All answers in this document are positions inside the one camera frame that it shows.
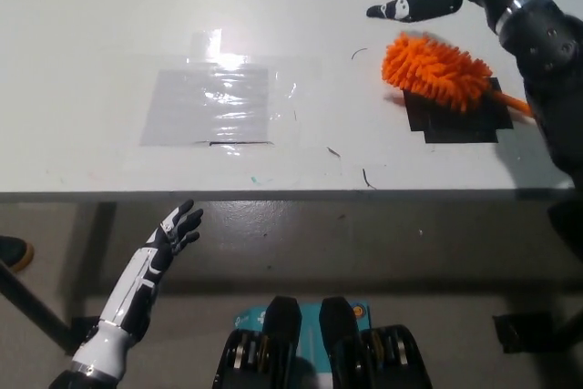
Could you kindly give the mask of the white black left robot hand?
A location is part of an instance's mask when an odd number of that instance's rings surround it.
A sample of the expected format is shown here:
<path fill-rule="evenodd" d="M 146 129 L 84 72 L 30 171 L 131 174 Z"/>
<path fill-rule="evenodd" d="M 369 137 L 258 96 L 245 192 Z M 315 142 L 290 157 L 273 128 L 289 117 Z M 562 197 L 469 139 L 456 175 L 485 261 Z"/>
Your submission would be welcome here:
<path fill-rule="evenodd" d="M 203 210 L 193 200 L 175 208 L 131 257 L 99 316 L 101 327 L 126 332 L 133 342 L 144 337 L 159 285 L 175 257 L 199 238 Z"/>

